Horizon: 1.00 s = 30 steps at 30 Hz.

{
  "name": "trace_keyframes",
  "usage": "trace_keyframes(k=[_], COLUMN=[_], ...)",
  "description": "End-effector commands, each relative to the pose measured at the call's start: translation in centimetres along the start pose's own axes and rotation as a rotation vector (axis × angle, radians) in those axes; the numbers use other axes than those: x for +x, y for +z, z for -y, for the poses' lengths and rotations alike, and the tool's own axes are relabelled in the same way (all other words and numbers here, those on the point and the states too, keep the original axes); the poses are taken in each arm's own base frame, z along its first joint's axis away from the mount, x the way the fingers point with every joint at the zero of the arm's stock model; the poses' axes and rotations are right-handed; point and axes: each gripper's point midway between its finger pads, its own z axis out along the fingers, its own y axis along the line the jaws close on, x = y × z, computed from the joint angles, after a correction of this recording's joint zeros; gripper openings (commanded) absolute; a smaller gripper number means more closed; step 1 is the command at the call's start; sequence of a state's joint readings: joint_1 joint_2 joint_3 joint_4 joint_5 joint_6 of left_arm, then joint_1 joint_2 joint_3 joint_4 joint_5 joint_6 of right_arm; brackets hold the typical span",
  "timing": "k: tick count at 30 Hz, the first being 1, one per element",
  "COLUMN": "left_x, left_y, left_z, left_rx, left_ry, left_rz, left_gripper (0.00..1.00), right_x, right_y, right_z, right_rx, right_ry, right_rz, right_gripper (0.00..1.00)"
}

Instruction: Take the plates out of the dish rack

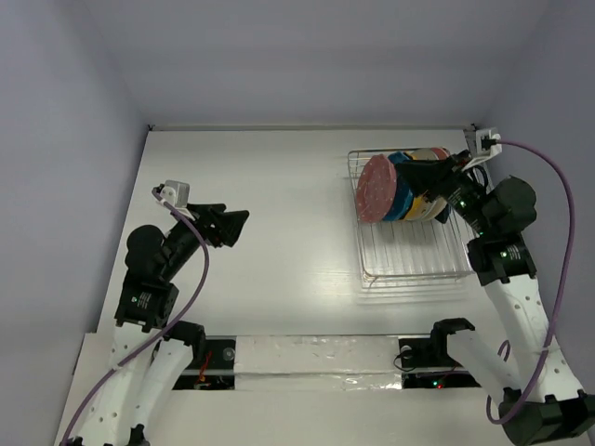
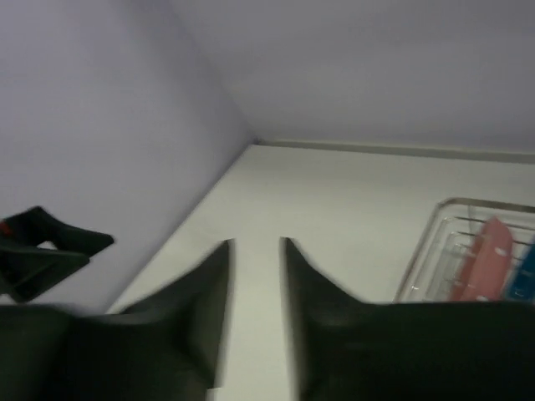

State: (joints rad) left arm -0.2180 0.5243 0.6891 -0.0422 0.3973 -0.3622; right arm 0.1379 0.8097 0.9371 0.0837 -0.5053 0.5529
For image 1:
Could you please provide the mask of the yellow dotted plate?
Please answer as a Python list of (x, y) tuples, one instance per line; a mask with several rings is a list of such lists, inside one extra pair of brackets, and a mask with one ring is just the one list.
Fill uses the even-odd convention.
[(417, 196), (413, 199), (411, 207), (403, 219), (405, 221), (417, 221), (426, 215), (431, 207), (432, 203), (428, 202), (424, 196)]

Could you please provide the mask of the blue dotted plate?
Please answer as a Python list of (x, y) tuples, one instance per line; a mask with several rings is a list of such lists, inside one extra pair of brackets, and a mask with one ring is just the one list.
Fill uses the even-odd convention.
[[(412, 158), (404, 151), (396, 151), (389, 156), (389, 160), (394, 165), (397, 165), (403, 161), (411, 161)], [(409, 185), (399, 173), (396, 173), (396, 178), (397, 183), (394, 199), (389, 212), (383, 217), (383, 221), (403, 219), (413, 204), (414, 196)]]

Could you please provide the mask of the pink dotted plate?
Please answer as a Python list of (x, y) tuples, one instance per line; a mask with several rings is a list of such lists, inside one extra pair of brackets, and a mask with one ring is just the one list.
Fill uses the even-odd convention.
[(397, 189), (394, 164), (384, 154), (374, 155), (359, 176), (355, 204), (358, 218), (364, 223), (377, 223), (392, 207)]

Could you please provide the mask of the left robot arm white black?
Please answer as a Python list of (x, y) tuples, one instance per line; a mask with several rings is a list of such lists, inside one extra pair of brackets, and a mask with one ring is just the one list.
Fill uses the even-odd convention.
[(126, 240), (109, 370), (76, 409), (63, 445), (150, 444), (180, 375), (205, 358), (204, 327), (172, 312), (179, 295), (173, 280), (197, 250), (234, 246), (249, 213), (223, 203), (167, 208), (177, 220), (171, 231), (143, 225)]

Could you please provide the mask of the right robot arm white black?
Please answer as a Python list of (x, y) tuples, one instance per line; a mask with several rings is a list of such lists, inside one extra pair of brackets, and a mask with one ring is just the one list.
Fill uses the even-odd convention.
[(445, 199), (476, 236), (467, 245), (472, 270), (505, 329), (514, 364), (489, 350), (463, 318), (435, 322), (428, 353), (462, 365), (484, 389), (514, 445), (581, 436), (594, 425), (594, 398), (571, 371), (546, 314), (536, 266), (522, 231), (536, 220), (536, 193), (507, 177), (491, 190), (469, 177), (464, 151), (439, 161), (404, 161), (396, 170), (416, 196)]

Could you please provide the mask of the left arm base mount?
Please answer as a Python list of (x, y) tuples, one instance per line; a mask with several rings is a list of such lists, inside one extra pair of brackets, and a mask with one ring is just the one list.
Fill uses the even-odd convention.
[(181, 373), (174, 390), (234, 390), (235, 337), (208, 337), (205, 352)]

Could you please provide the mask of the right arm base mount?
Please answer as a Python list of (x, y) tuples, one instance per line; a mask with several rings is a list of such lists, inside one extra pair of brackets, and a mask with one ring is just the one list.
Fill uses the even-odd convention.
[(401, 373), (403, 389), (474, 388), (480, 385), (460, 364), (436, 352), (428, 337), (399, 339), (393, 365)]

